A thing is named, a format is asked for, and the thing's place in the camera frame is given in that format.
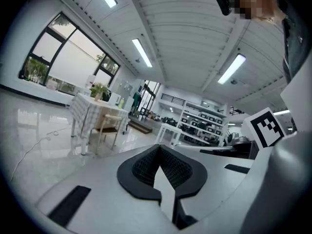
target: white table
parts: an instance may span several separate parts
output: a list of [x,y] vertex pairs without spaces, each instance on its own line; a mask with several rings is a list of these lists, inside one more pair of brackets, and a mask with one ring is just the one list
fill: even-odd
[[169,130],[169,131],[172,131],[173,134],[172,134],[172,138],[170,140],[170,144],[173,143],[173,145],[177,145],[178,141],[179,141],[179,138],[180,138],[180,135],[182,133],[182,130],[177,128],[177,127],[174,127],[172,125],[169,125],[167,123],[162,123],[161,124],[161,128],[158,132],[158,135],[157,135],[157,138],[155,140],[155,144],[158,144],[162,141],[162,138],[164,137],[165,135],[165,132],[166,130]]
[[105,114],[122,117],[119,131],[124,132],[128,123],[128,111],[109,105],[102,100],[94,101],[94,98],[78,93],[71,101],[69,111],[73,115],[71,137],[75,136],[75,125],[78,123],[79,137],[81,138],[81,154],[85,155],[88,140],[88,131],[97,127],[101,122],[98,119]]

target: power cord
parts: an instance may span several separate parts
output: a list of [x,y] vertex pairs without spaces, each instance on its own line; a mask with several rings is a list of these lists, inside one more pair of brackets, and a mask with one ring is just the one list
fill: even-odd
[[39,144],[43,139],[51,140],[51,138],[48,136],[49,134],[52,134],[52,133],[53,133],[54,136],[58,136],[58,135],[59,135],[59,132],[58,132],[58,131],[62,131],[62,130],[65,130],[65,129],[71,129],[71,127],[66,127],[66,128],[58,129],[58,130],[55,130],[55,131],[52,131],[52,132],[47,133],[47,134],[46,134],[46,137],[41,138],[36,144],[34,144],[34,145],[32,146],[31,149],[29,149],[26,153],[24,153],[23,157],[19,160],[19,162],[17,163],[17,165],[16,165],[16,167],[15,167],[13,173],[12,173],[10,182],[12,181],[13,176],[14,176],[14,173],[15,173],[16,169],[18,168],[19,164],[20,164],[20,163],[22,162],[22,160],[25,158],[26,154],[28,154],[28,153],[34,148],[34,146],[36,146],[37,144]]

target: dark jacket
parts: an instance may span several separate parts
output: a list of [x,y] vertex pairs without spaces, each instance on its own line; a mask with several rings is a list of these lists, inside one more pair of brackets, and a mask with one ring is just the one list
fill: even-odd
[[286,14],[282,21],[285,40],[283,68],[287,83],[296,75],[306,60],[312,46],[311,0],[277,0]]

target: checkered tablecloth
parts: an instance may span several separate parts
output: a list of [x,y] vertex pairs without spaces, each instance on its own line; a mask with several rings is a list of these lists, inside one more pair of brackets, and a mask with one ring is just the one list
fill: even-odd
[[[126,131],[128,112],[123,109],[119,109],[116,106],[94,101],[94,98],[92,97],[78,93],[72,99],[69,111],[72,113],[76,123],[78,124],[80,137],[85,138],[88,136],[88,131],[94,128],[100,128],[99,126],[101,126],[101,122],[99,119],[105,114],[123,118],[119,131]],[[113,126],[116,126],[116,122],[108,121],[107,124],[104,125],[104,128]]]

